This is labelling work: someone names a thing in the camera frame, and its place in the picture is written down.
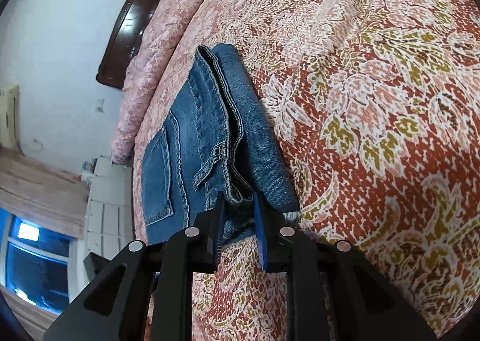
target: folded blue jeans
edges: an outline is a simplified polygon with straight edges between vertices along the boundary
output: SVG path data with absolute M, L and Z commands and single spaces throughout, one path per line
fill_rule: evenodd
M 277 141 L 234 46 L 199 46 L 188 79 L 142 161 L 150 244 L 227 200 L 224 242 L 254 234 L 253 191 L 287 220 L 299 204 Z

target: beige curtain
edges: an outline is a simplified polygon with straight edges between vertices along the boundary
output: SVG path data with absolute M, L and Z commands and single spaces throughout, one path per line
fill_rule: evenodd
M 20 299 L 2 285 L 0 285 L 0 290 L 8 306 L 27 333 L 30 334 L 35 341 L 41 341 L 43 333 L 45 333 L 45 330 L 47 330 L 57 318 L 57 315 Z
M 0 149 L 0 208 L 41 227 L 83 238 L 88 187 L 72 174 Z

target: white cabinet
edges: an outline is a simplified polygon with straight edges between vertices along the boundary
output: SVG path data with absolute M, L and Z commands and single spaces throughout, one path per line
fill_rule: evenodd
M 131 168 L 113 165 L 100 157 L 91 180 L 85 239 L 79 241 L 83 260 L 94 252 L 111 260 L 134 239 L 131 207 Z M 85 269 L 79 273 L 80 289 L 87 284 Z

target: wooden headboard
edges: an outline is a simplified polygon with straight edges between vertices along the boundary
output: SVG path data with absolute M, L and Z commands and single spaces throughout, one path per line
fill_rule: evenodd
M 138 54 L 142 34 L 160 0 L 126 0 L 117 17 L 96 76 L 97 81 L 117 89 L 123 88 L 125 72 Z

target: floral bedsheet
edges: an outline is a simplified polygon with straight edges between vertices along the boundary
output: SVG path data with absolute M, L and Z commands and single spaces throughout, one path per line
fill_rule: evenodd
M 204 0 L 136 136 L 160 128 L 197 45 L 237 47 L 314 239 L 355 242 L 435 330 L 480 293 L 480 11 L 473 0 Z M 195 275 L 197 341 L 286 339 L 284 275 L 255 238 Z

